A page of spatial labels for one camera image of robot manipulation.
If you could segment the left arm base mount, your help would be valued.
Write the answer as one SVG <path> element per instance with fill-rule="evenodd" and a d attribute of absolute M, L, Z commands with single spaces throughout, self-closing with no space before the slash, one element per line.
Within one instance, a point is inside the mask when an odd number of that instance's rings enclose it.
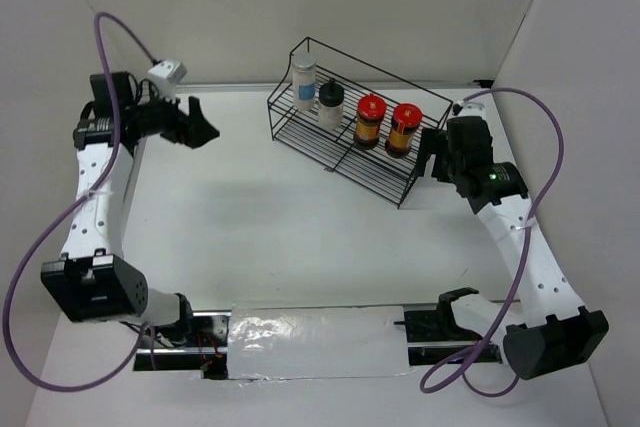
<path fill-rule="evenodd" d="M 229 311 L 195 312 L 185 331 L 156 327 L 136 351 L 134 372 L 188 372 L 227 380 Z"/>

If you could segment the red-lid chili sauce jar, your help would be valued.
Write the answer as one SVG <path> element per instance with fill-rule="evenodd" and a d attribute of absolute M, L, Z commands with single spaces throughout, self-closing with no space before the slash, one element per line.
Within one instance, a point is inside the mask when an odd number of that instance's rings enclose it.
<path fill-rule="evenodd" d="M 386 110 L 385 100 L 378 95 L 368 94 L 359 100 L 353 135 L 354 143 L 359 149 L 370 150 L 378 144 Z"/>

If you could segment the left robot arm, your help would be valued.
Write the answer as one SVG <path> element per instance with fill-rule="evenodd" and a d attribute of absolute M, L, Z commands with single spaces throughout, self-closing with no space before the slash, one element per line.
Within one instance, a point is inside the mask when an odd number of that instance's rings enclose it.
<path fill-rule="evenodd" d="M 140 83 L 126 71 L 112 75 L 120 119 L 102 74 L 93 74 L 94 95 L 81 111 L 73 142 L 79 166 L 70 230 L 56 261 L 41 268 L 41 281 L 73 323 L 117 321 L 153 325 L 172 346 L 196 337 L 197 321 L 186 297 L 151 288 L 124 258 L 126 196 L 133 189 L 134 160 L 150 136 L 197 149 L 218 138 L 200 101 L 189 97 L 181 111 L 175 90 L 186 74 L 175 60 L 154 65 Z"/>

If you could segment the silver-lid white granule bottle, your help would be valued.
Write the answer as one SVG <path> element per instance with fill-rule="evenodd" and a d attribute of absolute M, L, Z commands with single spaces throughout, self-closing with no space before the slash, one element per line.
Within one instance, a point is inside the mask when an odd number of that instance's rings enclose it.
<path fill-rule="evenodd" d="M 298 52 L 292 57 L 292 91 L 297 110 L 309 111 L 314 107 L 316 61 L 307 52 Z"/>

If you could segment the black-lid white granule bottle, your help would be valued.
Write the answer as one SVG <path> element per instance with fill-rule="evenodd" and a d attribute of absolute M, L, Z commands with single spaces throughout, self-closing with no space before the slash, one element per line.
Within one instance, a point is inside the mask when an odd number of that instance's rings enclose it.
<path fill-rule="evenodd" d="M 344 88 L 334 78 L 321 85 L 318 92 L 318 123 L 324 129 L 334 129 L 342 121 Z"/>

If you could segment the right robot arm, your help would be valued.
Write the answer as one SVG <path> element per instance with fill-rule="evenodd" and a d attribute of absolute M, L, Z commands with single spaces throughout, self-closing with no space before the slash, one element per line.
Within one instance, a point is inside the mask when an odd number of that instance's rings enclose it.
<path fill-rule="evenodd" d="M 522 380 L 586 362 L 609 331 L 600 311 L 589 310 L 568 282 L 537 224 L 535 203 L 510 162 L 493 159 L 492 137 L 481 116 L 450 119 L 445 128 L 426 128 L 421 152 L 435 159 L 432 176 L 455 186 L 495 241 L 516 288 L 515 315 L 475 289 L 440 296 L 436 326 L 448 339 L 466 331 L 488 336 Z"/>

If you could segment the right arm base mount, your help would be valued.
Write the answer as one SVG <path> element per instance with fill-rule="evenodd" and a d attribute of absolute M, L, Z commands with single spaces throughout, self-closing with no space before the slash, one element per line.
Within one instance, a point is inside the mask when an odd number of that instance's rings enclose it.
<path fill-rule="evenodd" d="M 435 304 L 406 306 L 393 325 L 406 335 L 410 366 L 433 366 L 442 360 L 461 364 L 465 351 L 481 342 L 501 309 L 501 302 L 464 287 L 441 294 Z"/>

